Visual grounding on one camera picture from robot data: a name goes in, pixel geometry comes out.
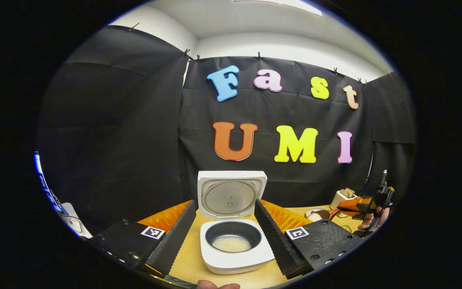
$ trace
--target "clip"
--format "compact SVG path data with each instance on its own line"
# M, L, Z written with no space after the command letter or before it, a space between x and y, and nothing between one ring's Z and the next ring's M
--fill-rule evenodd
M135 28L138 24L140 24L140 22L136 23L135 26L133 26L132 28L128 29L128 32L130 32L133 28Z

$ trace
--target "foam letter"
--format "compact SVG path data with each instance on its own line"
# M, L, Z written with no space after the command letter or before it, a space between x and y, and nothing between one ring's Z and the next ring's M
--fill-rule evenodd
M254 79L254 85L263 88L269 89L273 92L280 92L283 87L281 86L281 75L277 71L273 71L272 69L260 69L258 70L258 75L266 75L268 76L258 76Z
M316 98L326 99L329 97L329 90L327 89L327 81L320 77L313 77L311 79L311 94Z
M219 121L213 124L215 129L215 152L218 156L229 161L241 161L247 159L253 151L254 132L258 126L253 123L242 123L240 129L243 130L242 149L233 151L229 148L229 138L231 130L235 125L230 122Z
M213 81L213 84L219 93L217 95L218 101L224 101L238 94L238 90L233 90L229 87L229 84L233 84L233 86L238 85L238 79L236 78L236 75L233 74L238 72L240 72L240 69L235 65L231 65L206 76L207 79L211 79Z
M306 128L302 133L300 139L297 139L295 132L291 126L278 126L279 132L279 153L274 157L274 160L279 163L286 163L290 158L288 157L288 150L292 161L297 161L300 153L301 163L314 163L317 161L315 157L315 137L318 131L314 128Z
M352 89L352 86L347 85L346 87L343 88L343 91L347 93L347 102L349 103L349 106L353 110L357 110L359 108L359 104L354 101L354 97L357 95L356 92Z
M340 138L340 157L338 158L339 163L352 163L351 157L351 137L350 132L339 132L338 137Z

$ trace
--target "inner pot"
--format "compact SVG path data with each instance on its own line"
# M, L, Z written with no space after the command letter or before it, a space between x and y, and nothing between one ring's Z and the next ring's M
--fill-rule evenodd
M226 250L222 247L216 247L214 243L223 241L223 239L233 240L235 242L247 242L250 247L242 250ZM259 230L249 224L242 222L220 222L211 226L206 232L206 241L215 249L225 252L244 252L256 246L261 241Z

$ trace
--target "white wall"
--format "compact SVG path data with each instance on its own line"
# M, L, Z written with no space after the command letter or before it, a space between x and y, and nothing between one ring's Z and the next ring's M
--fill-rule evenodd
M138 22L140 24L134 29L165 40L181 51L186 49L193 51L196 46L197 38L183 25L162 11L146 5L141 5L120 16L110 25L133 27Z
M201 58L220 56L274 57L317 65L333 70L362 82L385 75L386 71L365 59L318 40L279 33L233 33L200 39L192 56Z

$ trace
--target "ceiling light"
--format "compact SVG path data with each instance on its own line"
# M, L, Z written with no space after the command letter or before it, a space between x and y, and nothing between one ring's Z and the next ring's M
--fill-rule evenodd
M234 2L242 2L242 1L270 2L270 3L281 4L281 5L286 5L286 6L302 9L304 11L308 11L309 13L322 16L322 12L319 9L301 0L233 0L233 1Z

